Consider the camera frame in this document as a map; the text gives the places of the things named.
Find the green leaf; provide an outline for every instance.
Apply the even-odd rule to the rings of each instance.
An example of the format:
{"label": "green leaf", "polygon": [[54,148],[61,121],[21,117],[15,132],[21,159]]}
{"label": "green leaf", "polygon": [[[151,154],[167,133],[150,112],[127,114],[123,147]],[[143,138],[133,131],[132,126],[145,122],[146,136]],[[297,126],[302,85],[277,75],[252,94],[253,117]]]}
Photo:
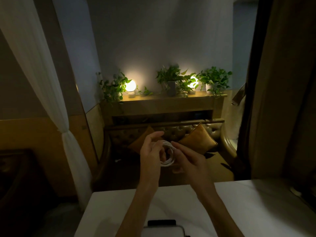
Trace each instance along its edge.
{"label": "green leaf", "polygon": [[184,72],[180,73],[181,75],[185,75],[188,69],[186,69]]}

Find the white cable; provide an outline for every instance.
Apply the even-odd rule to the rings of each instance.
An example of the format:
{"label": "white cable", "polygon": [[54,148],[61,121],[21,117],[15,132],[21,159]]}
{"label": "white cable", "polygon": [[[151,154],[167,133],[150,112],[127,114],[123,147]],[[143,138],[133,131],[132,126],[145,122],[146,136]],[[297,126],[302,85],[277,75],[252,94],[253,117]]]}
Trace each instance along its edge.
{"label": "white cable", "polygon": [[168,148],[171,153],[170,153],[170,158],[168,160],[166,160],[165,162],[160,161],[160,166],[162,167],[168,167],[170,165],[172,165],[175,161],[174,157],[173,157],[173,151],[176,149],[175,147],[172,146],[172,144],[168,141],[163,140],[162,141],[162,146]]}

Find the white table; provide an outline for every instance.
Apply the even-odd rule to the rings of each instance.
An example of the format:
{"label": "white table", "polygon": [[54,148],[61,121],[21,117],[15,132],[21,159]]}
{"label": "white table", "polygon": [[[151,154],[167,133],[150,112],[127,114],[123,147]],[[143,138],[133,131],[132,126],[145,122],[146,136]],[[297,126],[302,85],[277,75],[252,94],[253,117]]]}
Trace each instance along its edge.
{"label": "white table", "polygon": [[[316,236],[316,214],[282,179],[215,183],[229,213],[247,236]],[[115,236],[135,190],[93,193],[75,237]],[[185,234],[217,236],[189,185],[159,187],[148,220],[175,219]]]}

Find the white curtain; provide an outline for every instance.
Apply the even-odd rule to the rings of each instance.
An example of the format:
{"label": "white curtain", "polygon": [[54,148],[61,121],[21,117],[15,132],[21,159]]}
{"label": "white curtain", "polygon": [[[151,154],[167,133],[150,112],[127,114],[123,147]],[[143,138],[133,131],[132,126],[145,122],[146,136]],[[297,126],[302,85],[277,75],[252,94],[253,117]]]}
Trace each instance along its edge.
{"label": "white curtain", "polygon": [[78,200],[84,210],[92,194],[92,176],[77,140],[69,131],[63,94],[33,0],[0,0],[0,28],[35,94],[62,134]]}

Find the forearm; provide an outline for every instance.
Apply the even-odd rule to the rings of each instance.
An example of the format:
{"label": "forearm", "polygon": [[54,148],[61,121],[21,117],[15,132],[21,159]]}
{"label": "forearm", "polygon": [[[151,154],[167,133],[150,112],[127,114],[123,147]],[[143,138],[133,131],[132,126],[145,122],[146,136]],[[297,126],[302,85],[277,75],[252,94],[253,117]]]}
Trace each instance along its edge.
{"label": "forearm", "polygon": [[206,209],[219,237],[244,237],[217,193],[203,196],[199,199]]}
{"label": "forearm", "polygon": [[116,237],[139,237],[144,227],[151,200],[155,194],[150,186],[140,184],[135,192],[133,201],[123,219]]}

